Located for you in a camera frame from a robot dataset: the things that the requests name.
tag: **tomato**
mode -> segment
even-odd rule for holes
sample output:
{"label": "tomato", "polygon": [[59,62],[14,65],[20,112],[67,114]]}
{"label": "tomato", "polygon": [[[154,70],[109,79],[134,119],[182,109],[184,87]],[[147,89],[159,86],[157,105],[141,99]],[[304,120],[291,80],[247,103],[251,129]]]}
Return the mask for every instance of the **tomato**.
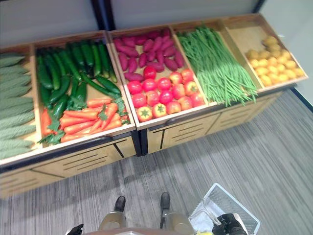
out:
{"label": "tomato", "polygon": [[147,106],[140,107],[137,109],[136,113],[140,122],[149,121],[152,119],[151,109]]}
{"label": "tomato", "polygon": [[161,91],[159,99],[160,99],[160,103],[166,105],[173,100],[173,94],[171,91]]}
{"label": "tomato", "polygon": [[194,76],[193,76],[193,72],[189,69],[185,69],[181,72],[181,76],[182,76],[182,83],[185,84],[189,81],[193,81],[194,80]]}
{"label": "tomato", "polygon": [[145,92],[152,91],[157,88],[157,83],[153,79],[148,78],[142,83],[142,88]]}
{"label": "tomato", "polygon": [[157,75],[157,71],[152,66],[146,66],[143,70],[143,77],[144,79],[155,79]]}
{"label": "tomato", "polygon": [[176,84],[175,86],[173,86],[172,88],[172,93],[173,93],[173,97],[175,99],[179,99],[183,96],[185,96],[185,89],[184,89],[184,85],[179,83]]}
{"label": "tomato", "polygon": [[184,85],[185,93],[187,96],[191,96],[192,94],[198,92],[197,84],[193,81],[189,81]]}
{"label": "tomato", "polygon": [[166,106],[161,103],[155,104],[152,108],[152,115],[155,118],[160,118],[167,115]]}
{"label": "tomato", "polygon": [[203,96],[199,92],[192,94],[190,98],[192,101],[192,106],[194,107],[205,104]]}
{"label": "tomato", "polygon": [[162,77],[157,81],[157,88],[160,90],[160,92],[169,90],[171,86],[172,86],[171,80],[166,77]]}
{"label": "tomato", "polygon": [[174,114],[181,111],[181,106],[177,101],[171,101],[166,105],[166,111],[168,114]]}
{"label": "tomato", "polygon": [[131,94],[137,94],[142,92],[142,86],[138,81],[132,81],[128,83],[127,87]]}
{"label": "tomato", "polygon": [[183,96],[178,100],[178,102],[181,106],[181,110],[187,110],[192,108],[192,100],[188,96]]}
{"label": "tomato", "polygon": [[154,106],[158,101],[158,93],[156,91],[148,91],[147,95],[147,104],[150,106]]}
{"label": "tomato", "polygon": [[134,94],[132,100],[135,108],[140,108],[147,104],[147,98],[144,94]]}
{"label": "tomato", "polygon": [[172,72],[169,76],[173,84],[182,83],[182,76],[179,72]]}

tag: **striped carpet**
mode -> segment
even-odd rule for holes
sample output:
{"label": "striped carpet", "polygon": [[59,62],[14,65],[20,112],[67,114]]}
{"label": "striped carpet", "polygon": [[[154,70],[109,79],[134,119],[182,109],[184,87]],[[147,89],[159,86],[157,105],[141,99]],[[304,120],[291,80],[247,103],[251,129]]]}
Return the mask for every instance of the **striped carpet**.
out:
{"label": "striped carpet", "polygon": [[129,226],[157,228],[163,191],[189,215],[215,182],[261,221],[259,235],[312,234],[313,114],[288,91],[250,123],[1,200],[0,234],[91,232],[119,195]]}

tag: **wooden display bin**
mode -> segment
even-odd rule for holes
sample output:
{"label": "wooden display bin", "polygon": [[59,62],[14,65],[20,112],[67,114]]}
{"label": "wooden display bin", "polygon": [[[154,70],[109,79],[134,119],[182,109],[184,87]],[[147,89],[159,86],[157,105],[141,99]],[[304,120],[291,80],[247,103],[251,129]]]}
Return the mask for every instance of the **wooden display bin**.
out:
{"label": "wooden display bin", "polygon": [[[22,137],[36,143],[33,151],[0,160],[0,197],[50,184],[135,154],[141,155],[134,119],[110,47],[108,51],[118,80],[117,86],[121,90],[129,113],[130,124],[57,145],[47,146],[37,143],[42,138],[40,120],[43,103],[38,92],[35,51],[41,47],[64,47],[67,42],[87,39],[107,41],[105,32],[97,31],[1,49],[1,53],[15,51],[26,54],[25,67],[30,69],[32,76],[32,90],[26,96],[33,97],[35,112],[35,119],[30,124],[35,124],[37,131]],[[87,100],[103,96],[89,85],[87,85],[87,93]]]}

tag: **white basket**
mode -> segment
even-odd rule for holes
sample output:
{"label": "white basket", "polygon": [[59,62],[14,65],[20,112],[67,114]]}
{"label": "white basket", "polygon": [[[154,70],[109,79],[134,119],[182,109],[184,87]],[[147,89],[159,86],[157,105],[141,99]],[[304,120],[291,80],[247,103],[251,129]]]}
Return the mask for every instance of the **white basket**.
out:
{"label": "white basket", "polygon": [[189,217],[196,231],[212,231],[213,222],[209,217],[210,213],[215,217],[225,213],[237,213],[250,235],[256,235],[260,228],[260,221],[218,183],[210,188]]}

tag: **sweet potato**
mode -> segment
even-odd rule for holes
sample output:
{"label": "sweet potato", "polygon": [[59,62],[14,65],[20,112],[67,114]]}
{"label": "sweet potato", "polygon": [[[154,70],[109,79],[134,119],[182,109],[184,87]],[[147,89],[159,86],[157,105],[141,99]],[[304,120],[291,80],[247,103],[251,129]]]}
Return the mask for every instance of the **sweet potato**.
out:
{"label": "sweet potato", "polygon": [[168,47],[166,50],[163,52],[164,57],[171,57],[175,54],[176,48],[175,47]]}
{"label": "sweet potato", "polygon": [[133,73],[137,69],[137,61],[135,58],[131,57],[128,61],[128,72]]}
{"label": "sweet potato", "polygon": [[118,58],[119,58],[119,62],[121,63],[121,66],[122,66],[122,70],[126,71],[128,68],[127,56],[121,52],[121,53],[119,53]]}
{"label": "sweet potato", "polygon": [[176,62],[170,58],[164,58],[164,64],[171,71],[176,71],[178,68]]}
{"label": "sweet potato", "polygon": [[139,61],[138,61],[138,64],[139,64],[139,67],[144,67],[146,65],[146,62],[147,62],[147,55],[146,53],[142,53],[140,56],[139,56]]}
{"label": "sweet potato", "polygon": [[130,73],[130,72],[125,72],[124,73],[125,78],[128,81],[139,81],[142,82],[144,80],[143,76],[139,73]]}
{"label": "sweet potato", "polygon": [[148,62],[147,65],[152,66],[156,69],[157,72],[163,72],[164,71],[164,65],[158,62]]}

